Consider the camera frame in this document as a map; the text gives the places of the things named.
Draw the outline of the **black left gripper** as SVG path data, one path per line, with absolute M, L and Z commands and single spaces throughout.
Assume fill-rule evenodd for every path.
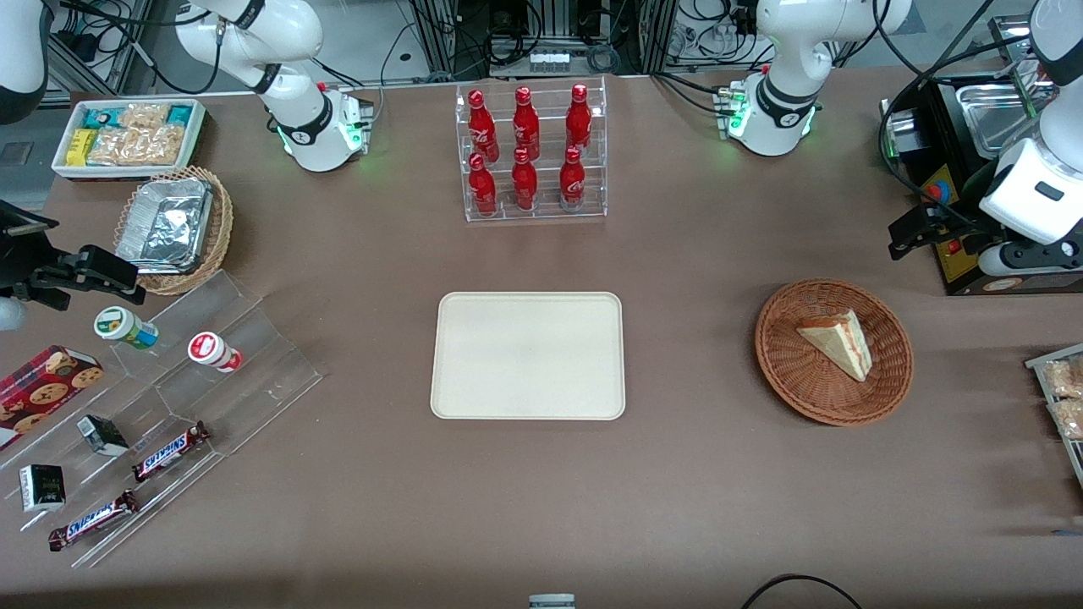
M 904 259 L 912 250 L 960 239 L 963 250 L 979 252 L 987 245 L 987 216 L 977 200 L 931 203 L 910 208 L 888 226 L 891 260 Z

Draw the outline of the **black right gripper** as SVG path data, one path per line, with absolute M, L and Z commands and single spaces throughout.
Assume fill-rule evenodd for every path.
M 64 311 L 69 307 L 67 290 L 112 294 L 128 304 L 144 304 L 147 291 L 138 285 L 138 265 L 113 252 L 84 245 L 78 254 L 77 277 L 67 262 L 70 254 L 55 248 L 47 231 L 58 221 L 23 211 L 1 200 L 1 284 L 3 296 L 23 302 L 39 302 Z

